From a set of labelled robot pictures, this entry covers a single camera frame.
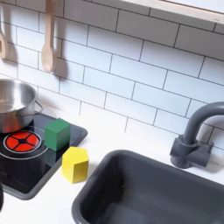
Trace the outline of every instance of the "red burner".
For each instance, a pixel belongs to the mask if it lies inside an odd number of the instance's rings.
[[[40,137],[30,131],[19,131],[8,135],[5,140],[8,150],[14,152],[30,152],[40,146]]]

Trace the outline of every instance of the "black sink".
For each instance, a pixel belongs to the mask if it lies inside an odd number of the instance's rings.
[[[77,224],[224,224],[224,186],[117,150],[102,160],[72,212]]]

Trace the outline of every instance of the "wooden utensil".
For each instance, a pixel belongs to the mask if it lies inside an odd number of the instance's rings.
[[[41,59],[44,69],[50,73],[56,66],[56,54],[53,48],[55,0],[45,0],[45,44]]]
[[[5,59],[6,53],[7,53],[7,40],[3,34],[2,23],[0,21],[0,58]]]

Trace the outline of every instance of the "green cube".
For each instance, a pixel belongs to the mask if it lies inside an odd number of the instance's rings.
[[[45,126],[45,146],[53,151],[59,151],[70,142],[71,124],[57,119]]]

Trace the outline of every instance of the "yellow hexagonal block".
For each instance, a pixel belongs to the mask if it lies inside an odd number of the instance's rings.
[[[86,180],[88,176],[87,150],[70,147],[62,158],[62,175],[72,184]]]

